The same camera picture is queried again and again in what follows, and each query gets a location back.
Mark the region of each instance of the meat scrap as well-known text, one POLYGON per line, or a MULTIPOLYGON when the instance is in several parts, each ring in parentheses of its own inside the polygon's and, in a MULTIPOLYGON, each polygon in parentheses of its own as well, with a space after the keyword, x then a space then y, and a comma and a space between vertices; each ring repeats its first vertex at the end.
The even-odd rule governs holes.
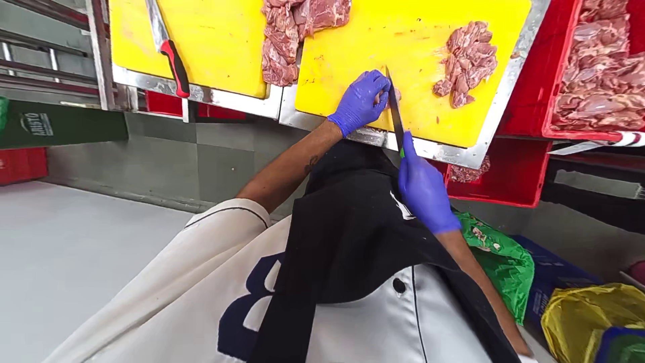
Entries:
POLYGON ((488 155, 484 157, 482 166, 479 169, 471 169, 460 167, 457 165, 450 165, 451 175, 450 180, 459 183, 472 183, 479 180, 485 172, 490 170, 490 158, 488 155))
POLYGON ((555 103, 555 130, 645 127, 645 52, 629 55, 628 0, 585 0, 555 103))
MULTIPOLYGON (((378 102, 381 101, 381 94, 383 94, 383 91, 380 91, 379 94, 374 97, 374 105, 376 105, 378 102)), ((398 88, 394 88, 394 94, 397 97, 397 101, 401 100, 401 91, 398 88)), ((388 110, 390 109, 390 99, 388 98, 387 103, 385 104, 385 109, 388 110)))
POLYGON ((491 39, 493 33, 485 21, 471 21, 456 29, 446 43, 450 55, 442 61, 446 65, 446 78, 437 82, 432 92, 439 97, 452 92, 450 104, 454 109, 474 102, 468 91, 497 68, 497 47, 490 44, 491 39))
POLYGON ((350 0, 264 0, 262 78, 280 87, 298 79, 295 57, 306 36, 350 20, 350 0))

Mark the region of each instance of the red and black knife handle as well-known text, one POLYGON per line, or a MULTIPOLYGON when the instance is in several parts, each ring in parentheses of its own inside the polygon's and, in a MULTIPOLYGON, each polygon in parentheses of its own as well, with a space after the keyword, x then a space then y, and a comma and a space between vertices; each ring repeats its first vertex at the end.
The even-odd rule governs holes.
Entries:
POLYGON ((168 57, 168 63, 170 64, 170 69, 172 70, 172 76, 175 78, 175 82, 177 82, 177 96, 187 98, 188 96, 190 96, 188 75, 186 74, 184 63, 181 61, 179 53, 177 53, 175 43, 170 39, 164 41, 161 45, 160 53, 168 57))

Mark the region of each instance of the white floor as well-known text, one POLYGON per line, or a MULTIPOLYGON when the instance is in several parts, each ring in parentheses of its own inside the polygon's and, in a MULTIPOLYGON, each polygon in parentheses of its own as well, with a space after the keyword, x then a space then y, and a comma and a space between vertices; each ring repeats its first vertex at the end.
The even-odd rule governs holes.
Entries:
POLYGON ((0 187, 0 362, 42 361, 191 216, 36 181, 0 187))

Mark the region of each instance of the person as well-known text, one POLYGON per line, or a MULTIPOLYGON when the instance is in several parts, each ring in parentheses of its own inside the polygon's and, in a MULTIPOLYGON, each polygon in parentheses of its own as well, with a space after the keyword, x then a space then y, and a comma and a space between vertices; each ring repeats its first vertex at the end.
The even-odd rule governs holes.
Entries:
POLYGON ((400 170, 343 140, 390 91, 378 70, 361 74, 45 362, 534 362, 412 135, 400 170), (308 174, 292 215, 272 223, 308 174))

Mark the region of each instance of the purple nitrile glove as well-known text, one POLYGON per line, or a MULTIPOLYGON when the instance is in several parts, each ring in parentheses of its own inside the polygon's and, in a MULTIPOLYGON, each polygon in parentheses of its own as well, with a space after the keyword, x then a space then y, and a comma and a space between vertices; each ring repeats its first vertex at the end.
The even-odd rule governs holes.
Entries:
POLYGON ((417 155, 409 131, 403 136, 403 150, 399 190, 405 205, 433 234, 461 229, 459 219, 450 211, 443 176, 417 155))
POLYGON ((390 80, 378 70, 363 72, 342 95, 336 112, 327 119, 338 125, 342 136, 346 137, 352 131, 376 121, 388 101, 390 80), (383 91, 378 104, 374 105, 374 98, 383 91))

